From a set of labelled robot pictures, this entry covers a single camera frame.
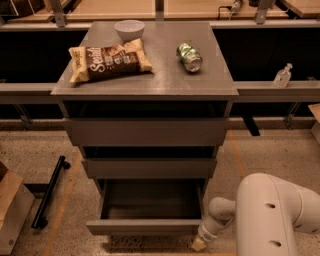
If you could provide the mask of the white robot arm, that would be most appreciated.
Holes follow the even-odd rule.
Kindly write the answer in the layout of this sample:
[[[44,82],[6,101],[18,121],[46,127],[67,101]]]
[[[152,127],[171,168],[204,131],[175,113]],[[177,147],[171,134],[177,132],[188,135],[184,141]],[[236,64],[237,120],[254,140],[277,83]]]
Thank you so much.
[[[299,256],[295,234],[320,233],[320,194],[269,174],[248,175],[234,201],[210,201],[192,249],[203,250],[232,223],[237,256]]]

